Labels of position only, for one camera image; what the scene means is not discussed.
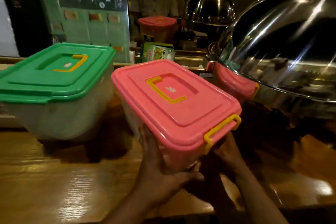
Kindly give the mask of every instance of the pink plastic container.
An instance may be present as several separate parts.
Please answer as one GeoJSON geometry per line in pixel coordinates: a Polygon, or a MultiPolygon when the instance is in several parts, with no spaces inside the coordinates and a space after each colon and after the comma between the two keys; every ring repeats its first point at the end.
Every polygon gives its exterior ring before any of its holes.
{"type": "Polygon", "coordinates": [[[145,41],[172,44],[178,29],[174,18],[156,16],[139,19],[140,33],[145,41]]]}
{"type": "Polygon", "coordinates": [[[234,96],[241,104],[251,99],[259,89],[257,83],[235,74],[218,62],[215,63],[213,77],[217,87],[234,96]]]}
{"type": "Polygon", "coordinates": [[[145,123],[175,171],[191,166],[241,122],[234,97],[170,60],[119,68],[111,79],[135,136],[145,123]]]}

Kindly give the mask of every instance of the wooden counter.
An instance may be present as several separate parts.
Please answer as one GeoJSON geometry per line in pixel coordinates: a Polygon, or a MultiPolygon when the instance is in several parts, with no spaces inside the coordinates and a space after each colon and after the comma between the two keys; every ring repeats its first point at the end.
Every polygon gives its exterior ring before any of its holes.
{"type": "MultiPolygon", "coordinates": [[[[244,107],[235,132],[243,157],[267,193],[282,208],[295,209],[336,203],[336,152],[312,136],[295,137],[273,124],[268,110],[244,107]]],[[[89,163],[83,145],[54,149],[28,132],[0,132],[0,223],[99,222],[131,190],[142,150],[125,121],[115,97],[95,144],[99,163],[89,163]]],[[[224,175],[220,187],[201,198],[221,199],[223,209],[242,210],[236,186],[224,175]]],[[[213,207],[185,190],[155,209],[149,217],[212,213],[213,207]]]]}

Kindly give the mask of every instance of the pink lid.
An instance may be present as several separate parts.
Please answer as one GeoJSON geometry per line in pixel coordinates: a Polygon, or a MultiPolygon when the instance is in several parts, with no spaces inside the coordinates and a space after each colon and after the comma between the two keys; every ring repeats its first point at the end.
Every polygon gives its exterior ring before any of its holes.
{"type": "Polygon", "coordinates": [[[146,17],[139,19],[139,23],[147,26],[156,26],[156,27],[170,27],[177,23],[177,20],[174,18],[156,16],[156,17],[146,17]]]}
{"type": "Polygon", "coordinates": [[[256,89],[255,82],[246,79],[240,75],[237,75],[236,73],[219,64],[218,62],[215,63],[214,71],[217,73],[219,79],[232,89],[240,92],[247,98],[253,95],[256,89]]]}
{"type": "MultiPolygon", "coordinates": [[[[194,150],[210,129],[241,113],[231,95],[170,60],[119,68],[111,79],[160,142],[176,150],[194,150]]],[[[231,121],[222,127],[212,142],[235,125],[231,121]]]]}

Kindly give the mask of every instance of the stainless steel dome lid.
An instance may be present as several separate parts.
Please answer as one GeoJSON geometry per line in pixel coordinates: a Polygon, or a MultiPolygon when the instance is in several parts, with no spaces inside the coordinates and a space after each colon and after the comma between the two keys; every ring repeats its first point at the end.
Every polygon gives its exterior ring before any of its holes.
{"type": "Polygon", "coordinates": [[[232,0],[189,0],[183,18],[194,23],[227,26],[235,16],[232,0]]]}
{"type": "Polygon", "coordinates": [[[335,1],[257,1],[223,32],[213,54],[261,86],[336,103],[335,1]]]}

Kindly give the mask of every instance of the plastic storage box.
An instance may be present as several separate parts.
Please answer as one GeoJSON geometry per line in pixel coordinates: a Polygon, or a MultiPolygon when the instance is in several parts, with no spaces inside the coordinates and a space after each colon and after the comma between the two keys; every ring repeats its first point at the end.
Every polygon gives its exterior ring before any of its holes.
{"type": "Polygon", "coordinates": [[[164,16],[139,19],[140,33],[145,41],[172,44],[178,29],[177,20],[164,16]]]}
{"type": "Polygon", "coordinates": [[[55,44],[0,72],[0,102],[38,139],[86,141],[113,95],[111,47],[55,44]]]}
{"type": "Polygon", "coordinates": [[[111,79],[136,137],[145,123],[175,171],[207,154],[241,122],[235,98],[170,60],[120,68],[111,79]]]}
{"type": "Polygon", "coordinates": [[[215,63],[213,77],[217,87],[234,96],[241,104],[251,99],[259,89],[256,82],[235,74],[218,62],[215,63]]]}

